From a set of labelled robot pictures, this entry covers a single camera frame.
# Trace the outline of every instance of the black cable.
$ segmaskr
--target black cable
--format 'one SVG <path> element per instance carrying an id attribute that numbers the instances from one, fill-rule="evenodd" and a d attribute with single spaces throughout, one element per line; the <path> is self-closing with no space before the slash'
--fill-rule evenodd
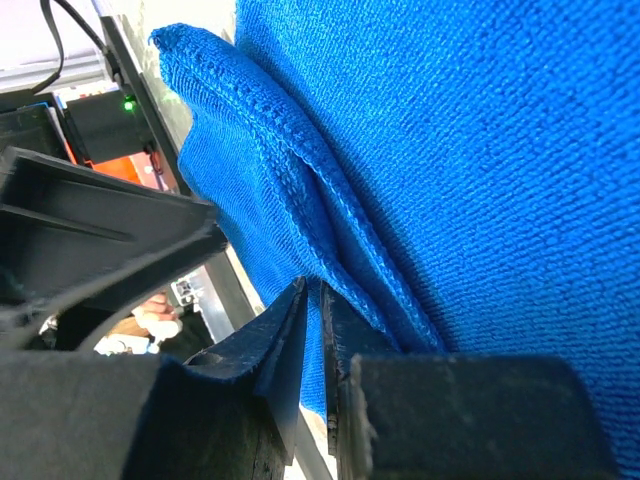
<path id="1" fill-rule="evenodd" d="M 91 41 L 98 47 L 100 53 L 106 55 L 108 53 L 107 47 L 102 41 L 102 39 L 96 34 L 96 32 L 89 26 L 89 24 L 80 16 L 80 14 L 73 8 L 67 0 L 54 0 L 62 9 L 67 12 L 67 14 L 78 24 L 78 26 L 86 33 Z M 53 82 L 60 78 L 60 74 L 62 73 L 62 67 L 64 66 L 64 49 L 62 47 L 62 39 L 60 38 L 60 33 L 58 32 L 58 27 L 56 26 L 55 19 L 53 18 L 53 12 L 51 11 L 51 0 L 40 0 L 40 9 L 42 10 L 42 15 L 44 16 L 45 21 L 47 22 L 47 26 L 49 27 L 49 31 L 51 31 L 51 35 L 53 36 L 54 41 L 56 42 L 56 46 L 58 47 L 58 55 L 60 56 L 60 64 L 58 65 L 58 69 L 53 72 L 46 80 L 40 82 L 38 85 L 31 89 L 32 94 L 40 93 L 42 90 L 47 88 Z"/>

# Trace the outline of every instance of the blue fabric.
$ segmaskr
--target blue fabric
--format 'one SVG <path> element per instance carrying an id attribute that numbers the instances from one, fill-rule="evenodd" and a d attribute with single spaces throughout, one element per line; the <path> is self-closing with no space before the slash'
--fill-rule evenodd
<path id="1" fill-rule="evenodd" d="M 239 0 L 156 31 L 180 155 L 266 303 L 319 279 L 406 351 L 561 355 L 640 477 L 638 0 Z"/>

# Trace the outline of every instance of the blue textured surface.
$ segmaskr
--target blue textured surface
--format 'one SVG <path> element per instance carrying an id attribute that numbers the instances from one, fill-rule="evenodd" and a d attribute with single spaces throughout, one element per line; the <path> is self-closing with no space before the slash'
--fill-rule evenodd
<path id="1" fill-rule="evenodd" d="M 180 168 L 266 303 L 318 279 L 412 351 L 551 353 L 640 476 L 640 13 L 606 2 L 238 2 L 154 33 Z"/>

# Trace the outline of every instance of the hand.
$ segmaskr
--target hand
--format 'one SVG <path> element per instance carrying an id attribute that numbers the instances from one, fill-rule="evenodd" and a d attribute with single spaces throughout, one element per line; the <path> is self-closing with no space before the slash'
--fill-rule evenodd
<path id="1" fill-rule="evenodd" d="M 133 309 L 133 315 L 141 328 L 155 330 L 158 322 L 176 322 L 178 316 L 169 304 L 164 293 L 158 293 L 139 307 Z"/>

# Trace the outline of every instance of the blue towel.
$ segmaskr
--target blue towel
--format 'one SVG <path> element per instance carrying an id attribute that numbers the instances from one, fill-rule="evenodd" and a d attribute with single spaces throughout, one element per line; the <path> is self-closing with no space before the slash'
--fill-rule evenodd
<path id="1" fill-rule="evenodd" d="M 329 282 L 403 351 L 561 355 L 640 476 L 640 2 L 239 0 L 153 34 L 180 168 L 265 303 Z"/>

